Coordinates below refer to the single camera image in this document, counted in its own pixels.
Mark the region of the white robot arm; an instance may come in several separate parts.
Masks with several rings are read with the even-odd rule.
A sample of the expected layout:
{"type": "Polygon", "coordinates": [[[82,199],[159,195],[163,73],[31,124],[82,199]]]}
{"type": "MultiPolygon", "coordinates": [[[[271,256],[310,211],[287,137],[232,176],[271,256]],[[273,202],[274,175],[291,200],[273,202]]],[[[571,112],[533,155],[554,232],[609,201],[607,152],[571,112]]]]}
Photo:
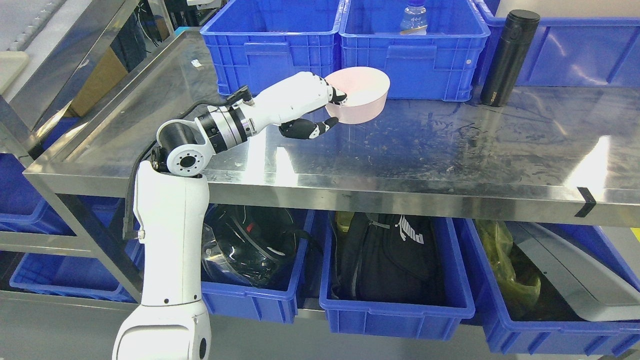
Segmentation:
{"type": "Polygon", "coordinates": [[[242,102],[208,104],[202,117],[169,120],[141,153],[127,200],[139,227],[123,234],[144,246],[141,302],[115,338],[114,360],[205,360],[211,325],[201,289],[201,240],[214,155],[258,134],[242,102]]]}

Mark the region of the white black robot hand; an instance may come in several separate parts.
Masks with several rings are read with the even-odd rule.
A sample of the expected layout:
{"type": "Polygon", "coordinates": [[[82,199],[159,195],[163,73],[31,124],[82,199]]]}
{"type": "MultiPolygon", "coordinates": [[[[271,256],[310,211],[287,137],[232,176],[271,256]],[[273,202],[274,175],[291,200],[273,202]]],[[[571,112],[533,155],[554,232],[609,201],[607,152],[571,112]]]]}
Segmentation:
{"type": "Polygon", "coordinates": [[[276,125],[283,137],[310,140],[331,130],[339,119],[334,116],[311,121],[304,119],[304,114],[328,104],[340,105],[346,98],[345,92],[334,88],[326,79],[310,71],[300,71],[264,89],[254,97],[252,105],[241,104],[240,109],[253,133],[276,125]]]}

